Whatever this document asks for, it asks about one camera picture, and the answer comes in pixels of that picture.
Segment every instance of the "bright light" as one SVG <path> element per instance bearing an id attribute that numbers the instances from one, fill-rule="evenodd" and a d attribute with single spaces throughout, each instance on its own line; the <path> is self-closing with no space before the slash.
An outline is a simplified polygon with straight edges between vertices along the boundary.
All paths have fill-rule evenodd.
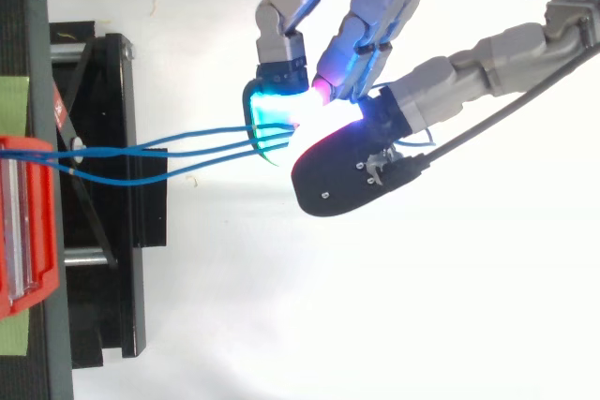
<path id="1" fill-rule="evenodd" d="M 323 103 L 322 95 L 313 88 L 294 96 L 257 93 L 250 98 L 254 125 L 284 123 L 298 126 L 288 149 L 267 154 L 271 162 L 290 169 L 296 159 L 312 145 L 363 118 L 358 105 L 347 100 L 335 100 L 327 105 Z M 281 132 L 278 129 L 256 130 L 256 137 L 273 136 Z M 258 146 L 262 149 L 285 141 L 264 141 Z"/>

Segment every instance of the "green tape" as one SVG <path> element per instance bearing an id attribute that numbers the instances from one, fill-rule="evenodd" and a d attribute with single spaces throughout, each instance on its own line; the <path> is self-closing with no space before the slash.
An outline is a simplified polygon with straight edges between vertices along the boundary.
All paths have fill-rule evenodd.
<path id="1" fill-rule="evenodd" d="M 29 77 L 0 77 L 0 135 L 24 136 Z"/>
<path id="2" fill-rule="evenodd" d="M 28 97 L 28 77 L 0 77 L 0 135 L 25 135 Z M 28 345 L 29 310 L 0 320 L 0 356 L 26 356 Z"/>
<path id="3" fill-rule="evenodd" d="M 0 356 L 27 356 L 29 310 L 0 320 Z"/>

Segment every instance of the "white surface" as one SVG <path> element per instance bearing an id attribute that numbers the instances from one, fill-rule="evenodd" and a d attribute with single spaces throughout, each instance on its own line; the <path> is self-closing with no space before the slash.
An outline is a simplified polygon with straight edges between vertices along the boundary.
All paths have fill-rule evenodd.
<path id="1" fill-rule="evenodd" d="M 146 141 L 242 122 L 258 1 L 50 8 L 54 21 L 110 22 L 135 43 Z M 312 65 L 349 1 L 325 0 L 303 25 Z M 543 12 L 543 0 L 423 0 L 385 78 Z M 200 171 L 197 187 L 173 180 L 169 246 L 144 257 L 148 348 L 76 371 L 77 399 L 598 398 L 599 69 L 340 218 L 302 214 L 258 157 Z M 469 105 L 436 139 L 506 101 Z"/>

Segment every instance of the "black cable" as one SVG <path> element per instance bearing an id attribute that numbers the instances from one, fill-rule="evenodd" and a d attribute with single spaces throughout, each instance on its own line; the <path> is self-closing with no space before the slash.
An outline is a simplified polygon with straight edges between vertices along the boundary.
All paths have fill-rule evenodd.
<path id="1" fill-rule="evenodd" d="M 531 90 L 525 93 L 523 96 L 519 97 L 514 102 L 510 103 L 506 107 L 502 108 L 500 111 L 492 114 L 488 117 L 488 119 L 480 122 L 473 128 L 468 129 L 464 133 L 458 135 L 453 140 L 447 142 L 446 144 L 438 147 L 436 150 L 428 153 L 422 158 L 422 162 L 428 166 L 430 163 L 435 161 L 436 159 L 441 158 L 444 155 L 449 154 L 453 150 L 460 147 L 462 144 L 472 140 L 473 138 L 479 136 L 484 131 L 492 128 L 500 121 L 506 119 L 508 116 L 517 112 L 529 102 L 537 98 L 538 96 L 544 94 L 548 89 L 558 83 L 560 80 L 565 78 L 567 75 L 570 75 L 575 69 L 584 65 L 596 55 L 600 54 L 600 44 L 595 44 L 594 46 L 586 49 L 581 55 L 577 56 L 566 65 L 559 68 L 552 75 L 547 77 L 545 80 L 541 81 L 537 85 L 535 85 Z"/>

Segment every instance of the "metal rod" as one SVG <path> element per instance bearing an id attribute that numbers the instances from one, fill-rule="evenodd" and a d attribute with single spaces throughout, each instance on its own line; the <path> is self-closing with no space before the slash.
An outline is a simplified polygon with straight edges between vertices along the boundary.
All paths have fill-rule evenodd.
<path id="1" fill-rule="evenodd" d="M 94 48 L 95 41 L 93 39 L 89 39 L 85 43 L 54 44 L 51 46 L 52 55 L 56 54 L 57 58 L 59 55 L 62 55 L 60 56 L 60 58 L 62 58 L 60 60 L 61 62 L 67 61 L 66 57 L 63 57 L 64 55 L 70 55 L 74 53 L 77 53 L 78 55 L 77 59 L 75 60 L 77 66 L 75 66 L 75 70 L 73 70 L 71 74 L 67 94 L 63 97 L 63 103 L 65 104 L 68 114 L 71 113 L 75 100 L 78 98 L 78 96 L 87 98 L 87 95 L 89 95 L 88 91 L 91 90 L 94 85 L 93 79 L 97 76 L 99 71 L 98 67 L 91 63 Z M 73 140 L 78 138 L 78 134 L 69 115 L 65 119 L 63 126 L 59 129 L 58 134 L 63 144 L 65 144 L 65 147 L 71 149 Z M 77 167 L 78 163 L 75 158 L 72 158 L 71 162 L 74 168 Z M 114 257 L 111 244 L 106 236 L 106 230 L 102 226 L 102 222 L 100 221 L 95 205 L 92 202 L 92 198 L 87 191 L 85 183 L 82 179 L 77 177 L 71 177 L 71 183 L 75 189 L 75 193 L 77 194 L 77 199 L 83 208 L 83 213 L 85 214 L 90 227 L 92 228 L 94 236 L 96 237 L 96 241 L 104 250 L 105 260 L 108 261 L 108 264 L 111 266 L 111 268 L 115 269 L 117 267 L 116 258 Z"/>
<path id="2" fill-rule="evenodd" d="M 85 43 L 52 44 L 50 57 L 53 63 L 77 63 L 84 48 Z"/>
<path id="3" fill-rule="evenodd" d="M 66 248 L 65 265 L 67 267 L 108 265 L 101 248 Z"/>

